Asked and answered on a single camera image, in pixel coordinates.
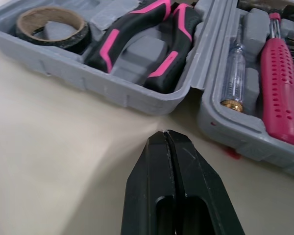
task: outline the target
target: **black tape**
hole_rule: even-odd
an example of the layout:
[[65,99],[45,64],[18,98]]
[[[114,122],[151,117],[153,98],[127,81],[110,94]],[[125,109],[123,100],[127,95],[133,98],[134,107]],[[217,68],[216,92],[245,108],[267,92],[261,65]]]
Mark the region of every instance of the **black tape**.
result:
[[[44,30],[48,21],[71,25],[77,31],[59,41],[35,37],[37,32]],[[76,54],[81,54],[91,42],[88,23],[77,13],[60,7],[38,7],[23,13],[17,20],[16,35],[35,45],[59,47]]]

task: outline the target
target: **pink screwdriver handle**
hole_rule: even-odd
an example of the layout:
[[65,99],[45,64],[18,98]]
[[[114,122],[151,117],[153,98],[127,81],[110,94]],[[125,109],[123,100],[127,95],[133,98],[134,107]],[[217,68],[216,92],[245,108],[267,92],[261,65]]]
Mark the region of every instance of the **pink screwdriver handle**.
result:
[[294,63],[283,39],[269,39],[261,55],[263,122],[268,134],[294,145]]

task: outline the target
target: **pliers handle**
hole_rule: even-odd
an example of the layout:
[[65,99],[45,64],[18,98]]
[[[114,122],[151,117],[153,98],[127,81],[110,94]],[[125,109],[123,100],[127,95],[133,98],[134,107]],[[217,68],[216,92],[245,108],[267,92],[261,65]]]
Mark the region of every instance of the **pliers handle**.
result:
[[[86,64],[110,73],[126,43],[135,34],[166,20],[170,13],[171,0],[144,0],[111,25],[98,47],[86,58]],[[199,22],[200,15],[191,6],[183,3],[176,8],[173,13],[173,46],[166,59],[148,76],[145,87],[160,93],[171,91],[185,65]]]

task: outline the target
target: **table surface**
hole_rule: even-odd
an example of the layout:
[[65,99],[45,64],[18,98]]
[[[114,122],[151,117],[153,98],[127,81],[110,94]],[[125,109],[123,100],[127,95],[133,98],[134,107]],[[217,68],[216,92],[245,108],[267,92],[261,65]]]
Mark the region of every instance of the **table surface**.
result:
[[188,135],[218,172],[247,235],[294,235],[294,177],[205,138],[199,99],[191,92],[171,115],[151,117],[0,53],[0,235],[120,234],[126,180],[164,129]]

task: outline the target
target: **brass tip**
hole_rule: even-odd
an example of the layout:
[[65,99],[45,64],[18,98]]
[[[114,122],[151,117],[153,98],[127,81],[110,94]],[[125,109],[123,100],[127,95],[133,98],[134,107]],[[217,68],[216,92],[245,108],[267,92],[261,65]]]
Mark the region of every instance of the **brass tip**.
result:
[[221,102],[221,105],[233,109],[235,111],[238,111],[240,113],[243,112],[243,106],[240,102],[237,102],[235,100],[225,100]]

